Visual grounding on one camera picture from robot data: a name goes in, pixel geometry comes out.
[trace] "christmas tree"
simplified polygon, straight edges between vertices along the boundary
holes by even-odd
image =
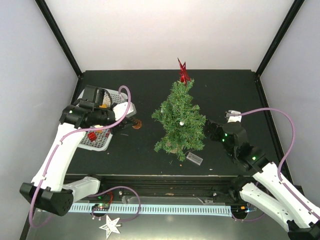
[[[154,150],[160,149],[176,154],[180,161],[186,159],[184,150],[202,150],[205,137],[203,126],[206,117],[199,114],[200,107],[191,103],[193,97],[188,94],[195,80],[186,72],[186,63],[179,61],[180,81],[172,84],[171,94],[157,109],[152,118],[163,124],[166,135],[156,143]]]

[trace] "white plastic basket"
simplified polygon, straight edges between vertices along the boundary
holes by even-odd
[[[113,103],[122,104],[128,99],[128,96],[125,93],[121,93],[122,97],[124,99],[124,100],[122,100],[121,97],[119,96],[118,91],[110,90],[110,89],[106,89],[106,88],[105,88],[105,90],[107,90],[109,92]],[[83,94],[84,94],[84,91],[82,91],[80,93],[79,99],[82,98]],[[107,102],[107,97],[108,97],[108,95],[105,93],[104,98],[103,98],[104,104]],[[80,144],[78,145],[78,148],[87,149],[87,150],[94,150],[94,151],[99,151],[99,152],[107,150],[108,145],[109,145],[109,143],[112,139],[112,136],[113,136],[110,133],[110,130],[109,129],[103,130],[102,133],[95,131],[94,132],[96,135],[95,141],[90,141],[90,139],[88,138],[88,134],[91,132],[92,131],[87,131],[85,133],[85,136],[83,137]]]

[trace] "white ornament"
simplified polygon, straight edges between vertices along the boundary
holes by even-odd
[[[110,236],[111,233],[119,234],[119,230],[116,227],[120,217],[116,218],[115,220],[111,220],[108,215],[105,216],[105,225],[99,227],[100,229],[106,230],[106,239]]]

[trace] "red star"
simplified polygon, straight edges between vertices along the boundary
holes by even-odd
[[[180,81],[182,83],[185,84],[185,86],[187,86],[187,81],[191,82],[191,79],[187,73],[187,70],[186,70],[186,62],[184,62],[184,64],[182,65],[179,58],[178,58],[178,62],[179,62],[179,65],[180,65]]]

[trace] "black tabletop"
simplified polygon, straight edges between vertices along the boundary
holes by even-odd
[[[260,98],[250,70],[188,70],[195,79],[190,95],[207,119],[225,123],[227,110],[246,112],[261,108]],[[138,130],[127,128],[113,136],[106,151],[78,148],[67,174],[99,175],[174,175],[237,176],[244,174],[226,156],[220,143],[204,140],[205,147],[193,153],[203,158],[200,166],[189,160],[178,161],[174,154],[154,151],[164,135],[161,123],[151,118],[155,109],[170,94],[172,83],[179,79],[178,70],[102,70],[86,71],[81,83],[112,90],[129,87],[135,104],[136,118],[142,121]],[[277,162],[276,152],[264,113],[242,118],[250,143],[261,147],[267,157]]]

